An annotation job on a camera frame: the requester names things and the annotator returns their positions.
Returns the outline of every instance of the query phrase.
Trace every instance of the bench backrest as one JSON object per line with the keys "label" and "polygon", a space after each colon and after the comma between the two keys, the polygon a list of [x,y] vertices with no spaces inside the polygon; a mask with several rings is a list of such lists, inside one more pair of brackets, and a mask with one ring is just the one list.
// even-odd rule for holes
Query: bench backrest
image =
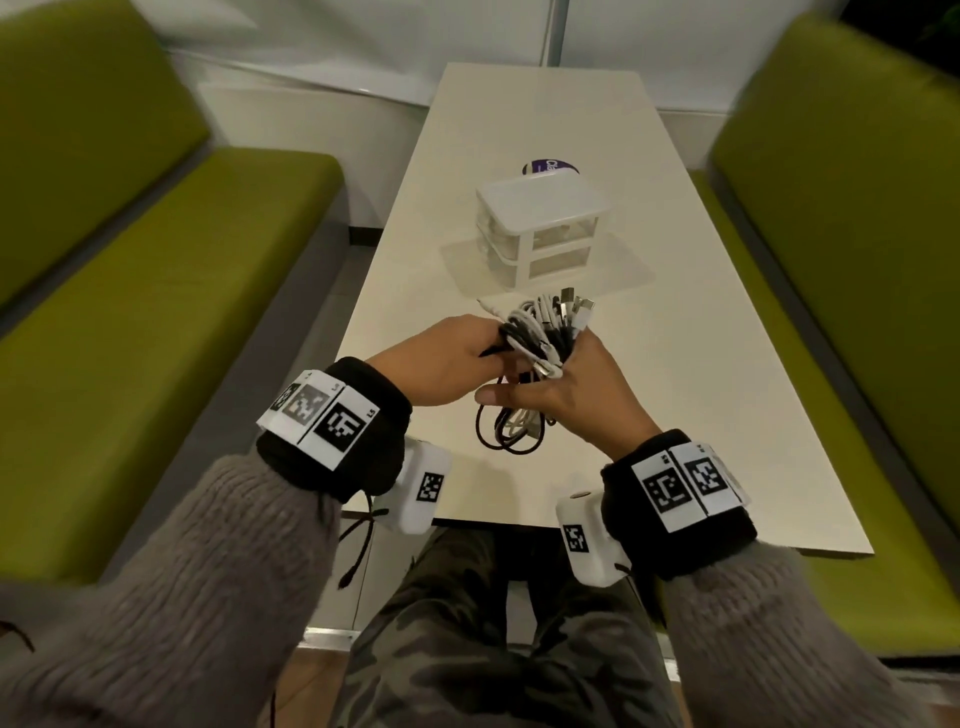
{"label": "bench backrest", "polygon": [[960,524],[960,84],[802,16],[712,161]]}
{"label": "bench backrest", "polygon": [[0,307],[208,136],[128,0],[0,20]]}

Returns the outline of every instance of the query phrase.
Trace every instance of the green cushion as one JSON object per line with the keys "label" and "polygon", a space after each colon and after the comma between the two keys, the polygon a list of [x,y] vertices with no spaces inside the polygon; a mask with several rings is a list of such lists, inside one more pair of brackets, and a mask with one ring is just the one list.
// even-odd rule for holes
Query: green cushion
{"label": "green cushion", "polygon": [[0,305],[207,137],[127,0],[0,21]]}
{"label": "green cushion", "polygon": [[949,583],[706,177],[699,172],[692,177],[876,552],[856,560],[807,558],[817,596],[837,623],[874,653],[955,651],[960,603]]}
{"label": "green cushion", "polygon": [[99,576],[342,184],[217,150],[0,341],[0,575]]}
{"label": "green cushion", "polygon": [[805,16],[751,81],[713,161],[960,525],[960,85]]}

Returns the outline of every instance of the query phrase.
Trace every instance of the container lid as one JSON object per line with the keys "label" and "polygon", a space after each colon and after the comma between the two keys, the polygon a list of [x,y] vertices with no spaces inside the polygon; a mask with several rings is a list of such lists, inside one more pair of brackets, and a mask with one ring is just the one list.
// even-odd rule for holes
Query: container lid
{"label": "container lid", "polygon": [[477,197],[510,235],[596,217],[610,201],[572,169],[540,172],[477,187]]}

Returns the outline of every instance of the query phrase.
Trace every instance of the gray knit sweater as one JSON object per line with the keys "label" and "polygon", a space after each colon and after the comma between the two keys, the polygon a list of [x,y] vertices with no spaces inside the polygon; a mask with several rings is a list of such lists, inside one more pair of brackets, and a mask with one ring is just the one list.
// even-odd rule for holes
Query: gray knit sweater
{"label": "gray knit sweater", "polygon": [[[218,461],[120,576],[0,671],[0,725],[252,726],[330,575],[340,507]],[[828,619],[783,548],[665,589],[698,728],[933,726]]]}

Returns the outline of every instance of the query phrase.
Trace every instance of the leg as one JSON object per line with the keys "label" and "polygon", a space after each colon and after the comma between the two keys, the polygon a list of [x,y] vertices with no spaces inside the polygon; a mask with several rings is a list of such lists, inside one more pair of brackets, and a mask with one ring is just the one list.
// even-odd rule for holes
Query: leg
{"label": "leg", "polygon": [[506,579],[485,531],[437,530],[357,639],[331,726],[503,713],[521,661],[506,650]]}
{"label": "leg", "polygon": [[657,634],[628,580],[584,586],[561,538],[550,531],[534,546],[528,584],[538,627],[528,696],[568,725],[682,726]]}

